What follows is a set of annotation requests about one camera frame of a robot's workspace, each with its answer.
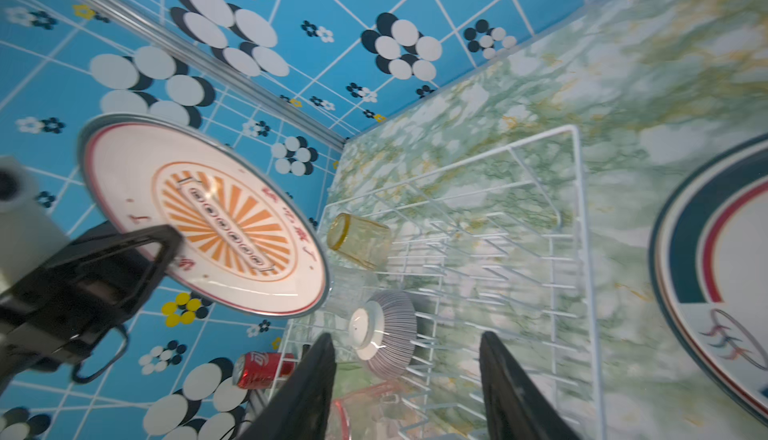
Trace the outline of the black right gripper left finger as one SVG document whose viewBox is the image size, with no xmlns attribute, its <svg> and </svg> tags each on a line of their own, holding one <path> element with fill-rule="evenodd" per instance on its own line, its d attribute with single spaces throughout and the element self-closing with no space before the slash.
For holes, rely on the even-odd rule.
<svg viewBox="0 0 768 440">
<path fill-rule="evenodd" d="M 336 373 L 332 337 L 321 334 L 238 440 L 325 438 Z"/>
</svg>

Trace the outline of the plate teal red band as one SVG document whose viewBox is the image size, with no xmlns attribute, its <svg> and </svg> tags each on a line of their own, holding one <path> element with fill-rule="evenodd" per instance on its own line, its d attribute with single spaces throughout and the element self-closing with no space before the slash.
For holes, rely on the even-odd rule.
<svg viewBox="0 0 768 440">
<path fill-rule="evenodd" d="M 684 350 L 736 404 L 767 421 L 767 138 L 695 170 L 652 230 L 651 283 Z"/>
</svg>

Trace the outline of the plate orange sunburst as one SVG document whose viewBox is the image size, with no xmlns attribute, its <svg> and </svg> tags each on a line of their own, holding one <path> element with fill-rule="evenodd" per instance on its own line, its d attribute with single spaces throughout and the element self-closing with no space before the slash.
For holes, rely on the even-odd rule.
<svg viewBox="0 0 768 440">
<path fill-rule="evenodd" d="M 166 273 L 186 288 L 264 317 L 301 317 L 327 299 L 329 264 L 308 218 L 220 142 L 148 115 L 103 114 L 80 130 L 77 159 L 116 230 L 181 236 Z"/>
</svg>

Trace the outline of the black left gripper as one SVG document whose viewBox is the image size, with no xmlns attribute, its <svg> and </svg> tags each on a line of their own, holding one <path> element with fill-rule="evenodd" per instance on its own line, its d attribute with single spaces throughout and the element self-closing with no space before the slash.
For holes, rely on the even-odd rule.
<svg viewBox="0 0 768 440">
<path fill-rule="evenodd" d="M 127 352 L 125 322 L 182 244 L 170 225 L 121 233 L 104 222 L 30 261 L 1 293 L 2 373 L 54 372 L 69 364 L 73 384 L 100 379 Z"/>
</svg>

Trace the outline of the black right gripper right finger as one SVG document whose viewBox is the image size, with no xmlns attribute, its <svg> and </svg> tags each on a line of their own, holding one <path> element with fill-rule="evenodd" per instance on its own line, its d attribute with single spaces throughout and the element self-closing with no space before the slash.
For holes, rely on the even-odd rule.
<svg viewBox="0 0 768 440">
<path fill-rule="evenodd" d="M 481 336 L 479 366 L 491 439 L 578 439 L 493 332 Z"/>
</svg>

